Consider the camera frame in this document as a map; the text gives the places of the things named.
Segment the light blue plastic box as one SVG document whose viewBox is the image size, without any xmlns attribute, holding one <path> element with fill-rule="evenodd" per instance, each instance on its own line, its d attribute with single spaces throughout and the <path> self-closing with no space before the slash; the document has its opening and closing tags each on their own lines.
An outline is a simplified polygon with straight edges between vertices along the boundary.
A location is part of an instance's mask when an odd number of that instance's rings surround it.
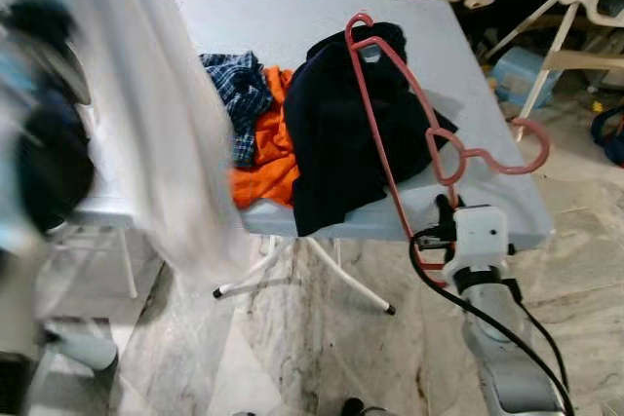
<svg viewBox="0 0 624 416">
<path fill-rule="evenodd" d="M 500 104 L 522 108 L 535 83 L 545 56 L 512 47 L 499 57 L 490 71 L 495 81 L 494 92 Z"/>
</svg>

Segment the pink plastic hanger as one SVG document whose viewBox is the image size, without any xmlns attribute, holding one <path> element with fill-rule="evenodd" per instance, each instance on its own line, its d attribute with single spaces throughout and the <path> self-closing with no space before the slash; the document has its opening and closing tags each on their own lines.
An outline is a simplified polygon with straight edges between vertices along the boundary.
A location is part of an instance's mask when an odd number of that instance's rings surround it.
<svg viewBox="0 0 624 416">
<path fill-rule="evenodd" d="M 434 180 L 445 189 L 445 199 L 450 211 L 456 211 L 462 207 L 460 197 L 458 193 L 456 193 L 456 184 L 458 184 L 459 180 L 465 175 L 471 159 L 480 159 L 480 161 L 485 163 L 495 174 L 505 175 L 530 174 L 531 172 L 539 170 L 540 167 L 543 167 L 544 164 L 548 162 L 550 150 L 552 150 L 549 134 L 538 122 L 528 118 L 516 117 L 509 119 L 507 122 L 511 124 L 511 126 L 518 128 L 518 130 L 530 132 L 530 134 L 533 134 L 539 141 L 538 154 L 524 166 L 507 166 L 507 164 L 496 161 L 494 155 L 491 154 L 489 150 L 467 147 L 455 132 L 446 130 L 445 127 L 441 126 L 440 118 L 438 118 L 437 110 L 434 109 L 432 99 L 428 98 L 427 93 L 423 90 L 422 86 L 420 86 L 419 79 L 411 72 L 406 61 L 402 59 L 401 56 L 394 51 L 394 48 L 392 48 L 388 42 L 384 41 L 383 38 L 371 36 L 357 39 L 355 37 L 355 28 L 358 24 L 365 25 L 369 28 L 375 26 L 374 19 L 372 19 L 369 14 L 366 14 L 366 12 L 357 12 L 356 15 L 353 15 L 351 19 L 347 21 L 346 27 L 343 29 L 344 45 L 347 47 L 352 70 L 353 73 L 355 73 L 358 91 L 361 93 L 363 109 L 365 109 L 367 122 L 370 124 L 370 132 L 371 136 L 373 136 L 375 152 L 377 152 L 380 162 L 380 169 L 383 171 L 383 174 L 386 175 L 389 198 L 392 199 L 398 220 L 400 220 L 400 225 L 402 226 L 402 232 L 405 234 L 407 241 L 418 241 L 419 237 L 418 234 L 411 229 L 406 208 L 403 207 L 401 190 L 398 189 L 396 178 L 394 178 L 393 172 L 391 171 L 391 164 L 389 164 L 388 154 L 386 152 L 386 144 L 384 144 L 383 136 L 380 135 L 378 123 L 375 121 L 374 108 L 373 105 L 371 105 L 369 85 L 367 85 L 367 79 L 365 73 L 363 73 L 360 51 L 366 48 L 377 48 L 380 50 L 380 53 L 391 60 L 394 67 L 400 70 L 405 81 L 409 83 L 409 90 L 417 96 L 420 108 L 423 109 L 423 113 L 428 122 L 427 130 L 424 132 L 424 139 L 429 157 L 431 157 L 431 168 L 434 173 Z M 456 167 L 452 172 L 449 172 L 443 167 L 440 155 L 441 147 L 438 145 L 438 140 L 440 139 L 444 139 L 446 144 L 454 150 Z"/>
</svg>

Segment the orange garment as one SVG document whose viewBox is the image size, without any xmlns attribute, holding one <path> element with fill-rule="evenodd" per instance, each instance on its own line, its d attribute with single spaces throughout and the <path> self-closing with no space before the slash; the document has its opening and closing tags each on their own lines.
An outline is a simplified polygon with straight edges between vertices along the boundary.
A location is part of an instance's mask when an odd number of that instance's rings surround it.
<svg viewBox="0 0 624 416">
<path fill-rule="evenodd" d="M 293 140 L 287 131 L 284 103 L 293 70 L 281 67 L 263 69 L 263 77 L 273 95 L 269 109 L 255 123 L 253 166 L 231 171 L 233 204 L 246 209 L 261 199 L 293 206 L 293 184 L 299 177 Z"/>
</svg>

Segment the light blue folding table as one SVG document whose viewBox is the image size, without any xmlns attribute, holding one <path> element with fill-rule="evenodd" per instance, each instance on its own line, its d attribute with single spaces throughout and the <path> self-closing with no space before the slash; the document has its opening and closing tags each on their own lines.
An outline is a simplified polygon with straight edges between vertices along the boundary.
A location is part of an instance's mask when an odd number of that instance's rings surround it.
<svg viewBox="0 0 624 416">
<path fill-rule="evenodd" d="M 442 0 L 175 0 L 187 25 L 191 41 L 200 54 L 236 54 L 253 51 L 264 65 L 294 69 L 306 59 L 309 47 L 332 33 L 342 32 L 356 14 L 400 25 L 407 38 L 406 64 L 434 108 L 458 127 L 456 136 L 469 149 L 487 150 L 496 163 L 520 166 L 523 161 L 502 110 L 487 86 L 476 57 L 455 19 L 449 2 Z M 99 176 L 93 193 L 77 208 L 72 225 L 135 228 L 133 210 L 113 188 L 119 175 L 108 170 Z M 432 170 L 400 184 L 403 208 L 415 230 L 436 223 L 434 195 L 443 193 Z M 468 204 L 490 204 L 507 212 L 509 238 L 518 250 L 537 248 L 554 233 L 552 219 L 536 192 L 530 175 L 503 175 L 473 158 L 456 193 Z M 259 202 L 242 211 L 242 225 L 258 235 L 280 235 L 277 254 L 254 263 L 250 275 L 273 266 L 285 250 L 296 246 L 324 261 L 349 286 L 393 315 L 391 304 L 374 294 L 351 275 L 321 246 L 321 239 L 393 241 L 406 243 L 400 220 L 389 199 L 351 212 L 344 223 L 327 226 L 316 238 L 295 238 L 293 211 L 277 204 Z M 213 280 L 223 294 L 240 291 L 250 275 Z"/>
</svg>

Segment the blue plaid shirt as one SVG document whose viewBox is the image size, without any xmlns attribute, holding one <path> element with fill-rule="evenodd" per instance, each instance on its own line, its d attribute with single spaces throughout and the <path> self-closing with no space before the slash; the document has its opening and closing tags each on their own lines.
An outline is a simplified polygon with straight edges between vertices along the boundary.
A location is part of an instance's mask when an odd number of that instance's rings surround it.
<svg viewBox="0 0 624 416">
<path fill-rule="evenodd" d="M 214 89 L 232 126 L 231 159 L 244 170 L 254 165 L 255 126 L 272 104 L 261 61 L 253 51 L 244 54 L 200 54 Z"/>
</svg>

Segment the navy blue garment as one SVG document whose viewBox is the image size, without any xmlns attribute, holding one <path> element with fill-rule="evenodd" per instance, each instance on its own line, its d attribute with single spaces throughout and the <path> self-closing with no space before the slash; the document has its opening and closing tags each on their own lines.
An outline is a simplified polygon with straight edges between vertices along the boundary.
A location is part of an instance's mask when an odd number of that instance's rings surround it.
<svg viewBox="0 0 624 416">
<path fill-rule="evenodd" d="M 429 121 L 391 59 L 361 65 L 389 170 L 403 183 L 431 163 L 424 139 Z M 384 198 L 386 175 L 342 30 L 309 48 L 284 107 L 299 170 L 292 185 L 298 235 L 343 223 L 348 212 Z"/>
</svg>

